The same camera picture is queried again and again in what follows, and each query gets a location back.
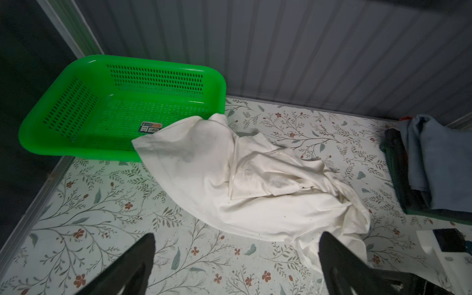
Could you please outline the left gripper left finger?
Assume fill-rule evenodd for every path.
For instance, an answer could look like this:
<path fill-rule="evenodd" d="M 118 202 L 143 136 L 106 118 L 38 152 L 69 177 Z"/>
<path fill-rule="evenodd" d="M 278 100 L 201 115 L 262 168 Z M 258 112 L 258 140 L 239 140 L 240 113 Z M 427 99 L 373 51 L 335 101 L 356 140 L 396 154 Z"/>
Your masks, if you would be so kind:
<path fill-rule="evenodd" d="M 154 234 L 145 234 L 107 269 L 88 283 L 79 295 L 143 295 L 154 267 Z"/>

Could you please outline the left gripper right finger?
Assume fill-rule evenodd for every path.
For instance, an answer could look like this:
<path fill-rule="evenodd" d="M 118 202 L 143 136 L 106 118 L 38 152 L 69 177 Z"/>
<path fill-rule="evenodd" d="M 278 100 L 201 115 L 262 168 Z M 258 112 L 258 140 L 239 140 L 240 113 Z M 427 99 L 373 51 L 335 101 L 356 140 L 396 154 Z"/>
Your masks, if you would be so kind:
<path fill-rule="evenodd" d="M 319 242 L 322 273 L 331 295 L 449 295 L 422 277 L 372 269 L 329 232 Z"/>

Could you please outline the white printed t-shirt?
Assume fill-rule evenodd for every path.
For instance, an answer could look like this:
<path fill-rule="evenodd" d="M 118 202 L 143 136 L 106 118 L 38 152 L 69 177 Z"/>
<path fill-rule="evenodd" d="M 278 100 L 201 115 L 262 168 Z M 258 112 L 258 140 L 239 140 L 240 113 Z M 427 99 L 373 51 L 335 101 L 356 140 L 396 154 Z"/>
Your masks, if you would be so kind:
<path fill-rule="evenodd" d="M 367 258 L 369 211 L 321 160 L 302 160 L 261 133 L 239 136 L 223 114 L 186 118 L 132 144 L 178 206 L 220 231 L 289 244 L 316 271 L 323 232 Z"/>

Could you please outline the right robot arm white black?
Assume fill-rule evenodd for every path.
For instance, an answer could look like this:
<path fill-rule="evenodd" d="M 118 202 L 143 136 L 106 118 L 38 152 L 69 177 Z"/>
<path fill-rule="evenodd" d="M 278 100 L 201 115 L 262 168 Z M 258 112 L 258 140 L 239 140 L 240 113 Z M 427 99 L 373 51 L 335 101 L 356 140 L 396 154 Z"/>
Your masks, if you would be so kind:
<path fill-rule="evenodd" d="M 472 230 L 417 231 L 420 246 L 437 268 L 440 286 L 455 295 L 472 293 Z"/>

